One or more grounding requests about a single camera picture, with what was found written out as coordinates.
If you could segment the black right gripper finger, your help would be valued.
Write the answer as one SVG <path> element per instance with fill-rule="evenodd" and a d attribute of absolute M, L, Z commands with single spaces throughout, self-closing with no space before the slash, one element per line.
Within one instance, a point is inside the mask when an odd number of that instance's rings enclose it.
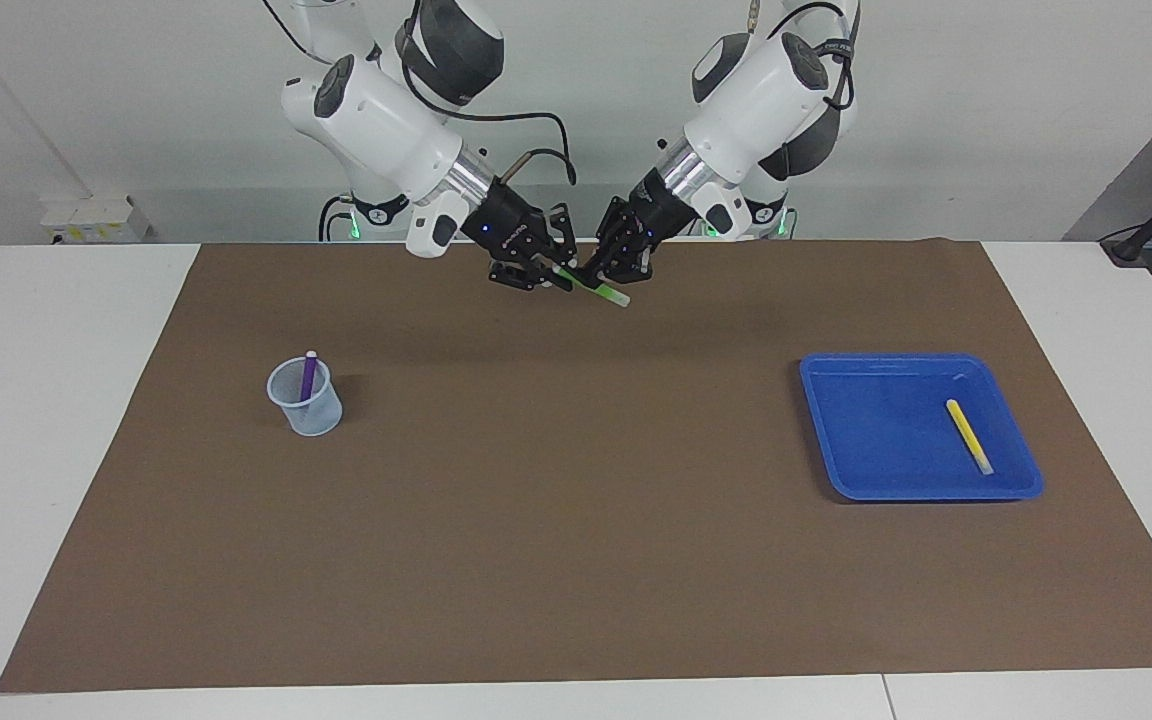
<path fill-rule="evenodd" d="M 535 291 L 539 288 L 573 291 L 573 281 L 563 272 L 564 266 L 544 258 L 525 263 L 494 260 L 490 264 L 488 279 L 522 291 Z"/>
<path fill-rule="evenodd" d="M 567 205 L 554 205 L 548 211 L 548 225 L 552 232 L 558 233 L 559 264 L 564 268 L 573 268 L 577 265 L 577 243 L 570 209 Z"/>

